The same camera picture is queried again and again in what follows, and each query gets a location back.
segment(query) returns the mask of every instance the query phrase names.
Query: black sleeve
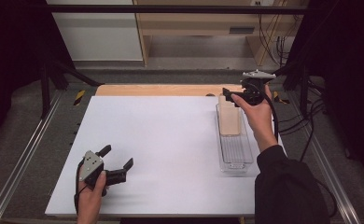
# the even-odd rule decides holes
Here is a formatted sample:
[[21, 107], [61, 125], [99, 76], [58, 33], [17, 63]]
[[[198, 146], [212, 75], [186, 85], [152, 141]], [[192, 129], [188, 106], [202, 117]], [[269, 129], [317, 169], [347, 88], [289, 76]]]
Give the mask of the black sleeve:
[[258, 155], [255, 181], [255, 223], [330, 223], [323, 195], [308, 166], [290, 160], [281, 146]]

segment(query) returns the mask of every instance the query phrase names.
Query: clear plastic container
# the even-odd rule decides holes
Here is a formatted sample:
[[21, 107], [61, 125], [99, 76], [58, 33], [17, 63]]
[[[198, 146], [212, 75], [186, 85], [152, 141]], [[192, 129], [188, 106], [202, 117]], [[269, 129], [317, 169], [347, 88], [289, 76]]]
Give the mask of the clear plastic container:
[[249, 166], [254, 162], [246, 134], [244, 119], [240, 118], [239, 134], [221, 134], [219, 129], [219, 106], [217, 105], [216, 127], [220, 170], [234, 175], [246, 175]]

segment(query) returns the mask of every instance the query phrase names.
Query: person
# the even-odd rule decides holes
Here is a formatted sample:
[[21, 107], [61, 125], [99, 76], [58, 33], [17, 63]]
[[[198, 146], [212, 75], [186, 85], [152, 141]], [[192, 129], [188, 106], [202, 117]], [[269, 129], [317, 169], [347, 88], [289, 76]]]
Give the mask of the person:
[[[271, 99], [269, 87], [266, 94]], [[259, 105], [249, 105], [233, 94], [233, 101], [240, 106], [248, 119], [260, 154], [257, 162], [260, 174], [255, 181], [256, 224], [328, 224], [328, 209], [315, 178], [308, 166], [287, 158], [273, 134], [272, 110], [266, 100]], [[77, 223], [96, 223], [101, 207], [105, 172], [97, 179], [93, 190], [83, 189], [79, 197]]]

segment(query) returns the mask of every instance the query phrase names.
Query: white cabinet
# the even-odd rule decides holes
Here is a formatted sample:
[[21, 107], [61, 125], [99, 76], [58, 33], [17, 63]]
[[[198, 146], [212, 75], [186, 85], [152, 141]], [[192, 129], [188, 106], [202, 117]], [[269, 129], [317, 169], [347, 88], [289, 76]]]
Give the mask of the white cabinet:
[[[47, 0], [48, 4], [132, 5], [131, 0]], [[134, 14], [53, 13], [74, 62], [142, 61]]]

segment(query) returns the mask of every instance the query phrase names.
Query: wooden block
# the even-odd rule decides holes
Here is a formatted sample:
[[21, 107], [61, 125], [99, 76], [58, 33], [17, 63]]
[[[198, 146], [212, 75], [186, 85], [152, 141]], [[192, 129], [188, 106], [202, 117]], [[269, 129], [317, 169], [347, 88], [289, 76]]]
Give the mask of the wooden block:
[[224, 95], [219, 96], [219, 131], [221, 135], [237, 135], [241, 131], [240, 110], [234, 103], [226, 101]]

